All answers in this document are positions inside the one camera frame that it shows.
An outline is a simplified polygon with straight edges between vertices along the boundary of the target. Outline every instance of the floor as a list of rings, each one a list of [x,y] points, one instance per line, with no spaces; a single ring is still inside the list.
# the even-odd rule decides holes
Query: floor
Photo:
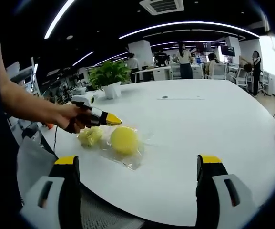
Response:
[[[275,96],[264,96],[262,93],[259,93],[256,97],[256,100],[264,106],[269,113],[273,116],[275,113]]]

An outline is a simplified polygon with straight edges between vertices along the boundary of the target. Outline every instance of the ceiling light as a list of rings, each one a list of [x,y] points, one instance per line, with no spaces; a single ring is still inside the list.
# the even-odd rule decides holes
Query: ceiling light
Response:
[[[190,47],[196,47],[195,45],[188,45],[188,46],[185,46],[186,48],[190,48]],[[164,49],[178,49],[179,46],[174,46],[174,47],[169,47],[169,48],[164,48]]]
[[[233,35],[233,36],[236,36],[236,37],[242,37],[243,40],[246,38],[242,35],[238,35],[238,34],[235,34],[235,33],[231,33],[231,32],[224,32],[224,31],[217,31],[217,30],[205,30],[205,29],[189,29],[189,30],[171,30],[171,31],[165,31],[163,33],[170,33],[170,32],[183,32],[183,31],[210,31],[210,32],[219,32],[219,33],[226,33],[226,34],[230,34],[230,35]],[[159,32],[159,33],[154,33],[154,34],[150,34],[150,35],[146,35],[144,36],[144,38],[146,37],[152,37],[152,36],[155,36],[155,35],[161,35],[162,33]]]
[[[121,55],[125,55],[125,54],[127,54],[127,53],[129,53],[129,52],[124,52],[124,53],[119,54],[119,55],[117,55],[117,56],[114,56],[114,57],[111,57],[111,58],[109,58],[109,59],[106,59],[105,61],[108,61],[108,60],[110,60],[110,59],[113,59],[113,58],[118,57],[118,56],[121,56]],[[98,64],[101,64],[101,63],[103,63],[103,62],[105,62],[105,61],[101,61],[101,62],[95,64],[94,66],[97,66]]]
[[[122,58],[120,58],[120,59],[118,59],[118,60],[116,60],[116,61],[120,61],[120,60],[123,60],[123,59],[125,59],[125,58],[127,58],[126,56],[125,57],[122,57]]]
[[[166,23],[166,24],[161,24],[161,25],[154,25],[154,26],[151,26],[151,27],[148,27],[148,28],[145,28],[145,29],[137,30],[135,32],[128,33],[128,34],[120,37],[119,39],[131,36],[133,34],[136,34],[136,33],[139,33],[139,32],[143,32],[143,31],[146,31],[146,30],[156,29],[156,28],[160,28],[160,27],[164,27],[164,26],[169,26],[169,25],[183,25],[183,24],[206,24],[206,25],[224,26],[224,27],[235,29],[235,30],[240,30],[242,32],[247,32],[247,33],[249,33],[249,34],[251,34],[251,35],[259,38],[259,36],[257,34],[255,34],[253,32],[250,32],[248,30],[241,29],[241,28],[233,26],[233,25],[227,25],[227,24],[210,22],[210,21],[179,21],[179,22],[172,22],[172,23]]]
[[[211,42],[211,43],[226,44],[226,42],[218,42],[218,41],[184,41],[184,42]],[[167,42],[167,43],[155,44],[155,45],[151,45],[151,47],[164,45],[164,44],[175,44],[175,43],[178,43],[178,42]]]
[[[51,36],[52,31],[55,29],[57,23],[59,22],[60,18],[66,12],[66,10],[75,2],[75,0],[68,0],[64,6],[61,8],[55,19],[52,21],[51,25],[49,26],[44,39],[48,39]]]
[[[78,64],[80,61],[82,61],[84,58],[88,57],[89,55],[93,54],[94,51],[90,52],[89,54],[83,56],[80,60],[78,60],[76,63],[73,64],[73,66],[75,66],[76,64]]]
[[[36,73],[36,72],[37,72],[37,69],[38,69],[38,64],[36,63],[36,64],[34,65],[33,72]]]

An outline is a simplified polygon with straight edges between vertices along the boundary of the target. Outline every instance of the yellow sponge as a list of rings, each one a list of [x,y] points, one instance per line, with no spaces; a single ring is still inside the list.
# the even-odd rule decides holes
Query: yellow sponge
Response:
[[[102,129],[97,126],[92,126],[91,128],[85,128],[78,135],[78,139],[83,146],[93,146],[102,137]]]
[[[110,141],[117,153],[132,155],[138,151],[137,133],[129,127],[117,127],[111,134]]]

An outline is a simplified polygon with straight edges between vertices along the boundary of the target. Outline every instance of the computer monitor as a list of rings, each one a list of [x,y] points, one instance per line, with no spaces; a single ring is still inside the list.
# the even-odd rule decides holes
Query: computer monitor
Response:
[[[221,45],[221,53],[224,56],[235,56],[234,48],[231,46]]]
[[[83,74],[79,74],[78,75],[78,79],[83,80],[84,79],[84,75]]]
[[[212,46],[210,42],[196,42],[196,49],[199,52],[211,52]]]

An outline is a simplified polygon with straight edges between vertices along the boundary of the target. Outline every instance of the yellow ball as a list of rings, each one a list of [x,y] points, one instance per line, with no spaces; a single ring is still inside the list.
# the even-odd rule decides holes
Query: yellow ball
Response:
[[[137,133],[129,127],[117,127],[111,134],[110,142],[116,152],[123,155],[132,155],[138,151]]]

